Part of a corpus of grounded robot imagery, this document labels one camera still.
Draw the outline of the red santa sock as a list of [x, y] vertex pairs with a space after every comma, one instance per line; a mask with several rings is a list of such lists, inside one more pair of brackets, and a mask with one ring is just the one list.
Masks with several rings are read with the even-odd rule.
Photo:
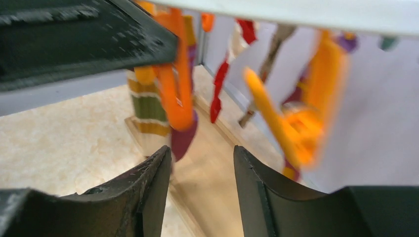
[[214, 91], [210, 105], [210, 120], [215, 123], [221, 111], [219, 95], [222, 91], [230, 64], [257, 40], [258, 24], [252, 20], [235, 19], [234, 28], [228, 38], [226, 55], [213, 80]]

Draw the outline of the argyle beige sock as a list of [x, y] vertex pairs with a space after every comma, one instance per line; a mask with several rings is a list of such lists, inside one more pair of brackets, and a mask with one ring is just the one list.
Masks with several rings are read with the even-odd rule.
[[[277, 24], [276, 32], [271, 38], [268, 52], [259, 68], [259, 77], [262, 83], [265, 83], [266, 79], [269, 77], [273, 69], [277, 53], [279, 52], [283, 42], [285, 42], [294, 33], [296, 28], [296, 25]], [[241, 128], [246, 126], [248, 121], [254, 116], [255, 112], [257, 112], [257, 107], [254, 100], [252, 100], [247, 107], [246, 113], [238, 120], [238, 124]]]

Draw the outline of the orange squeezed clothes clip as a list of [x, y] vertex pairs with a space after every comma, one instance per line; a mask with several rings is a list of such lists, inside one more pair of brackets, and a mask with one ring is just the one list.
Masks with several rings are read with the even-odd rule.
[[157, 12], [155, 5], [150, 2], [136, 0], [135, 3], [178, 37], [175, 61], [154, 66], [154, 71], [160, 84], [162, 107], [169, 124], [175, 130], [187, 130], [193, 125], [194, 114], [188, 41], [181, 10], [170, 7], [168, 11]]

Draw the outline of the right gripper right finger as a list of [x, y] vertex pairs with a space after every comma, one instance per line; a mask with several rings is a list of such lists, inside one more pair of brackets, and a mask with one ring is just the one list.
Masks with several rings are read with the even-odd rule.
[[416, 237], [417, 186], [347, 186], [326, 194], [285, 177], [242, 146], [234, 169], [247, 237]]

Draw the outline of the white round clip hanger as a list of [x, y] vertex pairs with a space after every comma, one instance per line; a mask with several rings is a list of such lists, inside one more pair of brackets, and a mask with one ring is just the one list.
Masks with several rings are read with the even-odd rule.
[[154, 0], [240, 18], [382, 35], [419, 35], [417, 0]]

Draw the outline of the purple yellow hanging sock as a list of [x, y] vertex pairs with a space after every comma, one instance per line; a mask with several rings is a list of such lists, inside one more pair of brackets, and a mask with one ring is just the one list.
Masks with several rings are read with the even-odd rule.
[[313, 57], [293, 93], [282, 103], [283, 174], [298, 181], [319, 159], [345, 83], [348, 51], [330, 31], [321, 31]]

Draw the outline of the beige striped ribbed sock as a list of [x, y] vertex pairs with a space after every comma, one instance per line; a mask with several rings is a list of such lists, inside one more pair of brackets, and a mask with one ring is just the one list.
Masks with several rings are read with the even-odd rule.
[[133, 123], [139, 132], [140, 146], [144, 156], [151, 156], [163, 145], [171, 148], [172, 159], [180, 161], [188, 151], [197, 131], [198, 115], [185, 131], [170, 127], [166, 112], [161, 105], [160, 90], [155, 83], [143, 85], [138, 82], [134, 69], [127, 70], [127, 84], [134, 109]]

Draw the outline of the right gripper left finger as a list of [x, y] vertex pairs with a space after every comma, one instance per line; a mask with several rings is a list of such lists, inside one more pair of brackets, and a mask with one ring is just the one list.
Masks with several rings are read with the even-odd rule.
[[3, 237], [159, 237], [171, 172], [161, 147], [141, 164], [83, 194], [0, 192]]

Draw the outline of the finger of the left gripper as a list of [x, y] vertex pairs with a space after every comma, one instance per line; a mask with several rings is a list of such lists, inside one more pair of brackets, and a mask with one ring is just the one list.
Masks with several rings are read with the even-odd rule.
[[177, 45], [131, 0], [3, 0], [0, 89], [171, 63]]

